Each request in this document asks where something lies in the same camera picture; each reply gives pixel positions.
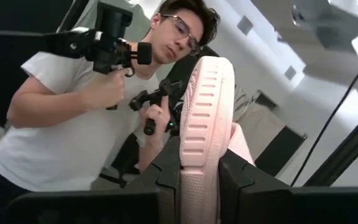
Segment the hand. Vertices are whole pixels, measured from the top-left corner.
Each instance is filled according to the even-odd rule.
[[[85,103],[92,109],[109,108],[124,98],[124,76],[128,69],[115,70],[107,75],[97,74],[80,91]]]
[[[160,142],[165,133],[165,129],[167,128],[167,124],[171,119],[168,96],[162,97],[161,107],[158,105],[151,105],[149,108],[140,109],[139,114],[143,125],[145,125],[146,120],[149,118],[155,121],[154,134],[147,136],[147,140],[149,142]]]

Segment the shoe sole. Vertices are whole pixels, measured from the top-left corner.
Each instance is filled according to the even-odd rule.
[[[185,93],[180,130],[181,223],[218,220],[218,162],[230,140],[234,71],[226,58],[202,57]]]

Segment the man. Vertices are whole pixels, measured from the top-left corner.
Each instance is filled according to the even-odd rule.
[[[7,113],[12,128],[0,139],[0,211],[27,192],[89,190],[112,146],[135,130],[142,172],[163,147],[168,98],[139,113],[128,107],[129,100],[158,87],[159,66],[196,55],[214,39],[218,23],[218,14],[202,0],[164,2],[143,39],[152,44],[152,63],[134,60],[131,78],[124,78],[127,69],[102,75],[83,58],[42,52],[23,64],[29,78],[12,98]],[[116,104],[117,110],[106,110]],[[152,136],[142,133],[147,118],[156,122]]]

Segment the eyeglasses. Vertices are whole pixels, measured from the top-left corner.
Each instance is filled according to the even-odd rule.
[[[180,17],[175,16],[175,15],[166,15],[163,14],[161,15],[163,17],[170,17],[170,18],[174,18],[175,19],[175,23],[174,23],[174,28],[175,31],[177,33],[177,35],[181,38],[185,38],[185,37],[189,37],[189,41],[188,41],[188,46],[190,47],[190,55],[195,56],[197,55],[200,50],[201,47],[198,44],[198,41],[192,36],[192,34],[190,33],[190,28],[188,27],[188,25],[186,24],[185,21],[183,21]]]

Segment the white t-shirt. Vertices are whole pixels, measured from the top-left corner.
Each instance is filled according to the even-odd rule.
[[[22,68],[56,94],[77,91],[103,75],[93,62],[37,53]],[[89,190],[103,165],[111,164],[124,141],[135,131],[145,136],[138,112],[129,108],[140,91],[158,88],[155,75],[125,79],[125,98],[117,110],[94,110],[48,128],[11,128],[0,139],[0,174],[30,191]]]

